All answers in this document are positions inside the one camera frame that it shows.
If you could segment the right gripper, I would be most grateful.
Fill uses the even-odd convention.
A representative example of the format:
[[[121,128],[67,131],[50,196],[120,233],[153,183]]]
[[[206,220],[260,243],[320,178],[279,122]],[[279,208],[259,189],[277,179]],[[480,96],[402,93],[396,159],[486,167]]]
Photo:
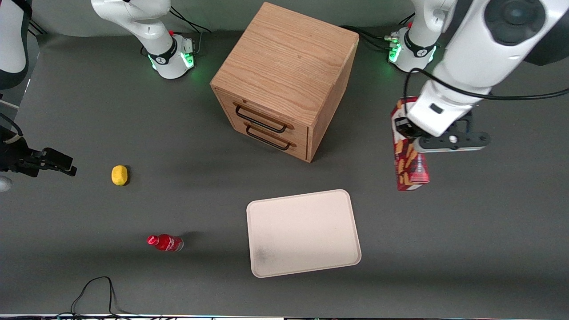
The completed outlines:
[[[72,165],[73,158],[53,148],[43,149],[43,167],[40,160],[34,156],[36,150],[29,148],[27,141],[21,137],[12,143],[8,140],[16,138],[17,134],[2,126],[0,128],[0,169],[2,172],[22,173],[36,178],[40,170],[53,170],[74,177],[77,168]]]

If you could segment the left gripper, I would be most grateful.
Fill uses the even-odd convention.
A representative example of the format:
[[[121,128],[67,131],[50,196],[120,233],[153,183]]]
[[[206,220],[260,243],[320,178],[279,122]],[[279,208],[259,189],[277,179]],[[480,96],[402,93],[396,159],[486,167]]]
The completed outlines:
[[[478,98],[457,93],[436,82],[426,82],[415,103],[406,107],[407,117],[394,118],[394,125],[401,136],[410,140],[419,137],[416,126],[431,136],[441,136],[477,102]]]

